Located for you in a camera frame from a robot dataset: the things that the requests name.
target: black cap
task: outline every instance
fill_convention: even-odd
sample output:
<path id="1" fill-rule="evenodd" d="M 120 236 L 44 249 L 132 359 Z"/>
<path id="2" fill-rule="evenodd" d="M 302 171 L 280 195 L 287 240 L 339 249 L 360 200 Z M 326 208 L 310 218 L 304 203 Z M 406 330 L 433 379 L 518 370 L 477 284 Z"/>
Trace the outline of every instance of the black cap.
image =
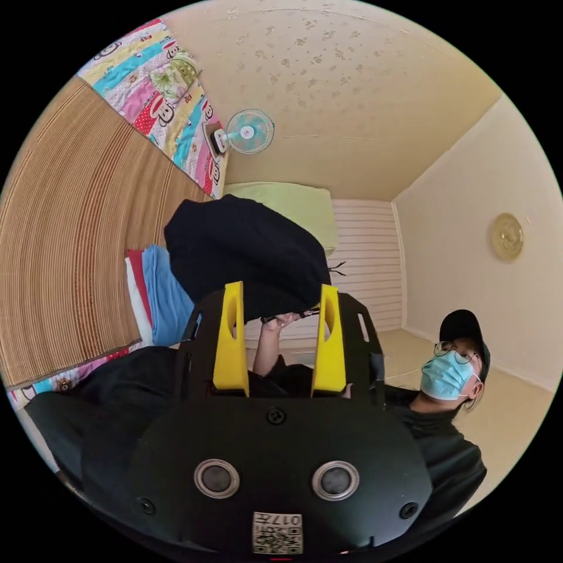
<path id="1" fill-rule="evenodd" d="M 440 341 L 451 342 L 457 338 L 471 338 L 477 344 L 477 352 L 483 361 L 480 379 L 485 383 L 491 367 L 491 354 L 483 342 L 483 335 L 477 317 L 467 309 L 458 309 L 450 313 L 440 326 Z"/>

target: woven mat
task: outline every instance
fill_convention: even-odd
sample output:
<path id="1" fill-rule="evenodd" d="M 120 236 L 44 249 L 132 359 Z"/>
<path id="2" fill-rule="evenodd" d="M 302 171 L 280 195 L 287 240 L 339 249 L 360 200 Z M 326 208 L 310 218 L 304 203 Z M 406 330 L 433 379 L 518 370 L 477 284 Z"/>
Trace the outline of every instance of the woven mat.
<path id="1" fill-rule="evenodd" d="M 73 78 L 24 143 L 0 200 L 0 372 L 30 383 L 140 336 L 126 249 L 164 244 L 183 199 L 208 197 Z"/>

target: person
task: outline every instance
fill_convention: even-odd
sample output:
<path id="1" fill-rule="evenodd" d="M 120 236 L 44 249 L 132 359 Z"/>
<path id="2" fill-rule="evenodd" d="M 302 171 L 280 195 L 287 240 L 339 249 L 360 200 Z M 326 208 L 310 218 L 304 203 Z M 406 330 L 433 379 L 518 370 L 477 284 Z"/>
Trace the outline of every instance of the person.
<path id="1" fill-rule="evenodd" d="M 313 370 L 286 365 L 280 354 L 282 329 L 300 316 L 288 314 L 262 325 L 253 372 L 290 385 L 297 396 L 310 396 Z M 422 366 L 420 390 L 385 385 L 387 410 L 408 428 L 420 447 L 432 482 L 432 495 L 410 529 L 391 542 L 401 552 L 434 537 L 455 518 L 483 482 L 487 469 L 479 447 L 464 438 L 453 421 L 461 408 L 471 410 L 484 392 L 490 351 L 477 317 L 453 311 L 442 321 L 433 357 Z M 354 393 L 348 385 L 342 393 Z M 397 545 L 387 546 L 393 557 Z"/>
<path id="2" fill-rule="evenodd" d="M 311 368 L 285 365 L 280 354 L 282 329 L 301 316 L 290 313 L 263 324 L 249 371 L 251 396 L 311 396 Z M 479 448 L 452 424 L 461 406 L 482 394 L 489 369 L 474 315 L 456 311 L 446 317 L 440 340 L 423 367 L 420 392 L 385 387 L 388 409 L 409 428 L 432 481 L 430 500 L 407 532 L 414 528 L 419 537 L 453 518 L 486 473 Z M 110 521 L 147 537 L 151 531 L 128 505 L 127 469 L 144 432 L 170 407 L 177 353 L 166 347 L 137 350 L 98 367 L 74 388 L 39 394 L 25 407 L 68 482 Z M 340 397 L 353 393 L 347 385 Z"/>

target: striped wall panel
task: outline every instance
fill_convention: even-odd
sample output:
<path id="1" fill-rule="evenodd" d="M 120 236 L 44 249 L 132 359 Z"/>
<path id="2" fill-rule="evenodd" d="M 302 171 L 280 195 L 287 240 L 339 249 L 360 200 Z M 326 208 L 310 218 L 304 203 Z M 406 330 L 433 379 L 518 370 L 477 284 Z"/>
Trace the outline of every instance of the striped wall panel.
<path id="1" fill-rule="evenodd" d="M 402 276 L 399 238 L 389 202 L 335 199 L 334 219 L 338 246 L 328 258 L 330 267 L 345 276 L 332 275 L 332 283 L 364 303 L 378 331 L 396 330 L 402 320 Z M 317 335 L 318 317 L 302 319 L 287 327 L 283 340 L 303 340 Z M 248 346 L 260 334 L 260 321 L 245 327 Z"/>

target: face mask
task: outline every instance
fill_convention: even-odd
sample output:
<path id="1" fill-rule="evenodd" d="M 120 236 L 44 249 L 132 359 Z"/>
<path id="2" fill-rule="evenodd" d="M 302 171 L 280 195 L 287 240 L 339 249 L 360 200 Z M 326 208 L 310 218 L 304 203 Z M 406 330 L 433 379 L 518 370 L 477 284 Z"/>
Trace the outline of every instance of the face mask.
<path id="1" fill-rule="evenodd" d="M 420 390 L 434 399 L 455 401 L 474 374 L 470 362 L 460 364 L 457 352 L 449 351 L 443 356 L 432 358 L 422 367 Z"/>

